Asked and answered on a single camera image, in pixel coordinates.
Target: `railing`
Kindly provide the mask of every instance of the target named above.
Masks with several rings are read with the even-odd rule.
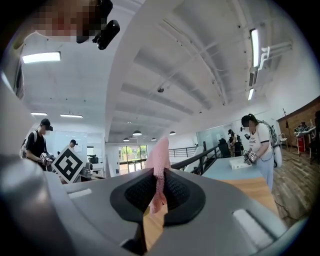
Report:
[[[197,150],[196,146],[169,149],[169,157],[191,157]]]
[[[210,157],[208,157],[208,154],[214,152],[214,154]],[[219,158],[221,157],[221,152],[220,149],[218,148],[218,146],[214,146],[213,148],[210,148],[206,151],[203,151],[200,154],[197,154],[193,157],[190,157],[186,160],[183,160],[181,162],[177,162],[171,165],[171,168],[173,169],[183,169],[186,166],[190,165],[191,163],[199,160],[199,165],[198,167],[195,167],[193,171],[191,171],[191,173],[194,174],[198,174],[198,175],[202,175],[204,174],[209,168],[210,166]]]

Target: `desk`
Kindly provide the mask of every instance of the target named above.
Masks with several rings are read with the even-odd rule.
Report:
[[[305,135],[308,135],[308,138],[309,138],[309,144],[311,143],[311,136],[310,134],[315,131],[316,127],[312,127],[311,129],[309,130],[305,130],[305,131],[302,131],[302,132],[294,132],[295,134],[295,137],[296,137],[296,146],[298,148],[298,155],[300,157],[301,155],[301,152],[299,150],[299,138],[303,138],[303,149],[304,149],[304,152],[306,151],[306,143],[305,143]]]
[[[237,158],[243,159],[243,156],[232,157],[232,159]],[[278,216],[279,213],[274,197],[258,167],[252,165],[250,167],[232,170],[229,161],[230,158],[217,159],[202,176],[235,186],[248,197],[258,201]]]
[[[217,159],[202,176],[220,180],[235,186],[247,196],[255,199],[279,216],[274,198],[265,179],[259,172],[259,169],[253,165],[247,168],[232,170],[229,160],[230,158]],[[143,217],[143,229],[148,250],[162,234],[164,215],[167,212],[167,205],[163,205],[161,210],[153,215],[149,214],[149,209],[145,212]]]

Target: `black cap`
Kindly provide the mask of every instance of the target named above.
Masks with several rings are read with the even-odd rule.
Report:
[[[48,118],[42,119],[40,125],[50,126],[50,121]]]
[[[70,143],[73,143],[74,145],[78,145],[76,140],[74,140],[74,139],[70,140]]]
[[[46,131],[53,131],[54,130],[54,128],[52,126],[50,126],[50,121],[48,118],[42,119],[40,122],[40,125],[44,125]]]

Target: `jeans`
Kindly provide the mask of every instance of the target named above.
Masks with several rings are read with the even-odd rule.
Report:
[[[259,158],[256,161],[256,165],[259,168],[262,176],[265,179],[266,184],[268,185],[270,191],[272,190],[272,185],[274,182],[274,153],[273,151],[269,152],[262,158]]]

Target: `white backpack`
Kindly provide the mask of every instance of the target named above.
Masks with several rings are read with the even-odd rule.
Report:
[[[29,135],[24,139],[23,144],[21,146],[20,156],[22,158],[27,158],[26,146],[27,146]],[[36,143],[36,141],[37,141],[37,132],[35,130],[33,131],[33,137],[34,137],[34,142],[33,143]],[[44,147],[46,147],[46,139],[45,139],[45,137],[43,137],[43,140],[44,140]]]

